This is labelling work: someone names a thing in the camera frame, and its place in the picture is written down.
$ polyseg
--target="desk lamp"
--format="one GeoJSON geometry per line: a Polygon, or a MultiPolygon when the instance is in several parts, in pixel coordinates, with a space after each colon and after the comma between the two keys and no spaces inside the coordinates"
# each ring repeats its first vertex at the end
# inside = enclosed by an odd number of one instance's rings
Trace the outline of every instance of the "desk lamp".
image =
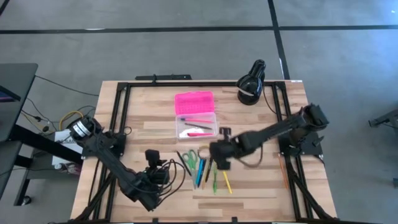
{"type": "Polygon", "coordinates": [[[255,105],[261,96],[262,83],[266,74],[266,63],[263,60],[256,60],[249,73],[236,82],[239,88],[238,99],[245,105],[255,105]]]}

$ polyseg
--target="black desk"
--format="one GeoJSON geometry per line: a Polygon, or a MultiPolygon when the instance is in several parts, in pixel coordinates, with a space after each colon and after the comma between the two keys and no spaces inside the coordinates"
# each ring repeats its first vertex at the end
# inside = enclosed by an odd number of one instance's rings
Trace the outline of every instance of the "black desk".
{"type": "MultiPolygon", "coordinates": [[[[40,164],[40,160],[19,155],[22,144],[45,151],[51,155],[68,161],[82,164],[81,155],[63,145],[51,141],[39,134],[29,131],[16,124],[22,106],[33,84],[37,64],[35,63],[0,63],[0,84],[4,88],[20,96],[16,102],[0,103],[0,199],[6,188],[14,165],[32,168],[32,164],[40,164]]],[[[29,184],[29,172],[19,189],[14,205],[21,205],[29,184]]]]}

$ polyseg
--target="wooden table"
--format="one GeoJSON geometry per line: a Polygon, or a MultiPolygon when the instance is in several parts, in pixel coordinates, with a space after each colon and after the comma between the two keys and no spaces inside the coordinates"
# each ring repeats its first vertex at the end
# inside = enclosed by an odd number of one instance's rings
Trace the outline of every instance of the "wooden table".
{"type": "MultiPolygon", "coordinates": [[[[109,126],[116,85],[116,81],[106,81],[102,84],[95,118],[104,127],[109,126]]],[[[290,107],[292,113],[295,113],[308,104],[304,85],[302,82],[286,81],[286,86],[290,107]]],[[[159,150],[161,159],[177,161],[176,150],[183,153],[208,145],[211,141],[209,139],[178,142],[175,137],[174,95],[197,90],[210,90],[214,93],[219,126],[232,128],[233,135],[243,131],[260,130],[277,122],[276,115],[267,107],[264,98],[254,106],[243,105],[237,99],[236,87],[133,87],[126,120],[126,126],[132,128],[132,133],[127,136],[126,150],[121,158],[124,165],[134,170],[143,170],[147,166],[144,155],[146,149],[159,150]]],[[[273,107],[271,88],[266,87],[265,91],[267,100],[273,107]]],[[[284,111],[282,95],[279,94],[284,111]]],[[[264,144],[264,158],[258,168],[249,169],[238,161],[232,161],[228,177],[233,194],[228,193],[220,172],[216,195],[213,195],[212,181],[207,183],[205,190],[193,190],[192,181],[187,176],[182,188],[153,212],[147,212],[139,202],[130,201],[116,187],[111,221],[151,222],[152,218],[156,217],[160,222],[225,222],[231,221],[231,217],[237,217],[240,222],[294,221],[290,192],[284,185],[278,152],[277,140],[273,139],[264,144]]],[[[259,153],[260,150],[244,160],[256,162],[259,153]]],[[[90,158],[84,161],[71,218],[78,216],[87,205],[96,160],[90,158]]],[[[313,156],[302,156],[302,160],[309,191],[327,213],[336,216],[323,164],[313,156]]],[[[182,180],[182,174],[183,170],[178,168],[174,188],[182,180]]],[[[300,210],[305,217],[299,190],[298,195],[300,210]]],[[[103,200],[100,218],[104,217],[105,206],[106,200],[103,200]]]]}

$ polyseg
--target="gray floor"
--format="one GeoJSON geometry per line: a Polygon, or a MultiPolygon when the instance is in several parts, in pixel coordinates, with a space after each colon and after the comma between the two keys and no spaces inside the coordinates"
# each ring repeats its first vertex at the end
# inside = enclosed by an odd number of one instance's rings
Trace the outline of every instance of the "gray floor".
{"type": "MultiPolygon", "coordinates": [[[[281,26],[398,24],[398,1],[275,0],[281,26]]],[[[93,29],[177,26],[270,26],[267,1],[10,0],[0,29],[93,29]]],[[[397,30],[283,31],[291,79],[303,80],[308,99],[331,124],[323,132],[326,171],[338,216],[396,223],[398,151],[393,131],[368,119],[398,107],[397,30]]],[[[37,74],[97,93],[103,80],[189,73],[194,79],[239,78],[252,62],[267,62],[267,78],[281,79],[274,33],[0,35],[0,63],[35,62],[37,74]]],[[[36,80],[29,98],[50,119],[96,98],[36,80]]],[[[35,113],[27,103],[25,109],[35,113]]],[[[19,122],[34,130],[25,120],[19,122]]],[[[14,171],[0,201],[0,223],[68,219],[76,180],[37,180],[32,205],[11,206],[23,175],[14,171]]]]}

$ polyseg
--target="clear plastic container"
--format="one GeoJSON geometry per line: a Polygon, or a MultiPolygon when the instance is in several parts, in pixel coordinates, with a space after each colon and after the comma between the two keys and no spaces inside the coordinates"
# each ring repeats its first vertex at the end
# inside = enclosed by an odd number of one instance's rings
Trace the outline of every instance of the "clear plastic container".
{"type": "Polygon", "coordinates": [[[218,134],[211,91],[175,95],[175,125],[178,139],[213,138],[218,134]]]}
{"type": "Polygon", "coordinates": [[[213,138],[218,134],[216,114],[180,114],[175,117],[178,139],[213,138]]]}

